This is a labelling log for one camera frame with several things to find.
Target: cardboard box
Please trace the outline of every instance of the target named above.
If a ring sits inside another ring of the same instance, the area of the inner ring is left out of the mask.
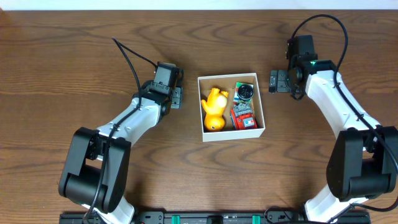
[[[252,98],[251,107],[254,112],[254,117],[257,122],[257,129],[235,130],[232,124],[229,112],[233,107],[233,99],[235,93],[236,82],[249,83],[254,85],[254,96]],[[225,120],[225,127],[219,132],[210,132],[204,125],[206,112],[202,108],[200,101],[207,100],[212,88],[217,87],[221,91],[227,91],[228,102],[223,113]],[[262,113],[261,97],[259,92],[259,85],[257,82],[257,75],[255,73],[235,74],[235,75],[214,75],[208,77],[198,77],[199,89],[199,107],[200,107],[200,121],[202,123],[201,131],[203,141],[223,141],[232,139],[258,138],[265,130],[264,115]]]

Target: toy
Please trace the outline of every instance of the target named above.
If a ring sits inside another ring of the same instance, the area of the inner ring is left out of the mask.
[[[235,130],[245,130],[257,128],[253,110],[249,104],[240,103],[231,109],[231,119]]]
[[[237,82],[235,87],[234,104],[250,103],[254,95],[252,84]]]
[[[220,131],[225,125],[223,113],[226,107],[228,92],[212,88],[207,102],[201,101],[201,106],[206,111],[205,127],[209,131]]]

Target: yellow toy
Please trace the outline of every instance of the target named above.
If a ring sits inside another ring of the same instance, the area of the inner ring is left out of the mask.
[[[228,97],[227,91],[221,91],[217,88],[212,88],[207,102],[201,100],[201,106],[206,111],[205,127],[209,131],[220,131],[225,125],[223,119],[224,109]]]

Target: wooden table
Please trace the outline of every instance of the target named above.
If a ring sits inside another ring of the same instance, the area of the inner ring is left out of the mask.
[[[286,41],[306,18],[340,18],[349,47],[340,72],[363,108],[398,125],[398,16],[395,11],[64,11],[0,15],[0,222],[57,223],[84,211],[58,194],[72,134],[122,112],[137,91],[112,36],[154,61],[185,69],[182,110],[146,132],[131,151],[126,198],[137,207],[265,210],[298,207],[326,184],[335,137],[309,98],[268,94],[269,72],[284,69]],[[317,19],[320,58],[337,63],[340,27]],[[140,81],[149,63],[131,56]],[[266,130],[258,139],[202,142],[197,77],[257,72]],[[369,205],[390,205],[397,193]],[[398,210],[371,214],[398,220]]]

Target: cable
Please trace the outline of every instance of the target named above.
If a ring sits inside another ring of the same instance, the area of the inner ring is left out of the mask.
[[[120,46],[122,46],[122,48],[124,48],[124,49],[130,51],[131,53],[133,53],[133,54],[136,55],[137,57],[142,58],[142,59],[144,59],[145,61],[151,63],[151,64],[155,67],[155,69],[157,68],[157,65],[156,65],[153,61],[149,60],[148,58],[145,58],[145,57],[142,56],[142,55],[139,55],[139,54],[135,53],[135,52],[132,51],[130,48],[124,46],[122,43],[119,42],[119,44],[120,44]]]
[[[335,85],[335,88],[337,89],[337,91],[338,91],[339,94],[341,95],[341,97],[344,99],[344,101],[347,103],[347,105],[351,108],[351,110],[353,110],[354,114],[358,117],[358,119],[361,120],[362,123],[364,123],[365,126],[368,127],[369,130],[372,131],[373,135],[377,138],[377,140],[379,141],[379,143],[386,149],[386,151],[387,151],[387,153],[388,153],[388,155],[389,155],[389,158],[391,159],[391,161],[392,161],[392,163],[393,163],[393,165],[394,165],[394,168],[395,168],[395,170],[396,170],[396,172],[397,172],[397,174],[398,174],[398,163],[397,163],[397,159],[396,159],[395,156],[393,155],[391,148],[387,145],[387,143],[384,141],[384,139],[377,133],[377,131],[376,131],[376,130],[363,118],[363,114],[360,114],[360,113],[358,112],[358,110],[357,110],[357,109],[352,105],[352,103],[349,101],[349,99],[347,99],[347,97],[344,95],[343,91],[342,91],[341,88],[340,88],[340,83],[337,82],[337,73],[338,73],[338,70],[339,70],[339,68],[340,68],[340,65],[341,65],[341,63],[342,63],[342,61],[343,61],[343,59],[344,59],[345,53],[346,53],[346,51],[347,51],[347,46],[348,46],[348,34],[347,34],[347,30],[346,30],[345,26],[343,25],[343,23],[342,23],[340,20],[338,20],[336,17],[331,16],[331,15],[326,15],[326,14],[315,15],[315,16],[309,17],[308,19],[304,20],[304,21],[296,28],[296,30],[294,31],[294,33],[292,34],[292,38],[294,38],[294,36],[296,35],[297,31],[298,31],[306,22],[308,22],[308,21],[310,21],[310,20],[312,20],[312,19],[314,19],[314,18],[317,18],[317,17],[327,17],[327,18],[333,19],[334,21],[336,21],[337,23],[339,23],[339,25],[340,25],[341,28],[343,29],[344,36],[345,36],[345,44],[344,44],[343,53],[341,54],[340,60],[338,61],[336,70],[334,71],[334,74],[333,74],[333,83],[334,83],[334,85]],[[348,206],[346,209],[344,209],[340,214],[337,214],[337,216],[331,218],[331,219],[328,221],[328,223],[330,223],[330,222],[332,222],[333,220],[335,220],[336,218],[339,218],[340,216],[344,215],[348,210],[350,210],[350,209],[352,209],[352,208],[354,208],[354,207],[361,207],[361,208],[365,208],[365,209],[372,210],[372,211],[375,211],[375,212],[389,212],[389,211],[395,209],[397,206],[398,206],[398,197],[397,197],[396,201],[395,201],[390,207],[387,207],[387,208],[375,208],[375,207],[371,207],[371,206],[368,206],[368,205],[362,205],[362,204],[360,204],[360,203],[352,203],[350,206]]]
[[[97,189],[96,189],[95,194],[94,194],[93,203],[91,203],[90,208],[85,213],[85,215],[83,217],[83,222],[84,221],[88,222],[87,219],[90,217],[91,213],[93,212],[93,209],[95,207],[95,203],[96,203],[96,201],[98,199],[98,195],[100,194],[102,181],[104,179],[104,174],[105,174],[105,165],[106,165],[106,161],[108,160],[109,147],[110,147],[111,140],[112,140],[114,132],[118,129],[120,124],[123,123],[123,121],[125,121],[128,117],[130,117],[134,112],[136,112],[141,107],[141,98],[142,98],[141,97],[141,86],[139,84],[137,73],[136,73],[134,67],[132,66],[132,63],[131,63],[129,57],[126,55],[125,51],[123,50],[123,48],[122,48],[123,45],[121,43],[119,43],[119,41],[116,40],[116,38],[114,38],[114,37],[112,37],[112,40],[119,47],[119,50],[122,52],[124,58],[127,60],[127,63],[129,64],[129,66],[131,68],[131,71],[132,71],[132,73],[134,75],[134,78],[136,79],[136,83],[137,83],[137,87],[138,87],[138,104],[132,111],[130,111],[128,114],[126,114],[124,117],[122,117],[116,124],[113,124],[112,130],[109,133],[109,136],[108,136],[108,138],[106,140],[106,143],[105,143],[105,147],[104,147],[105,152],[104,152],[103,161],[102,161],[102,165],[101,165],[101,172],[99,173],[99,180],[98,180]],[[138,57],[143,58],[144,60],[147,60],[147,61],[151,62],[150,60],[148,60],[148,59],[144,58],[143,56],[133,52],[132,50],[128,49],[127,47],[124,47],[124,48],[127,49],[128,51],[132,52],[133,54],[137,55]]]

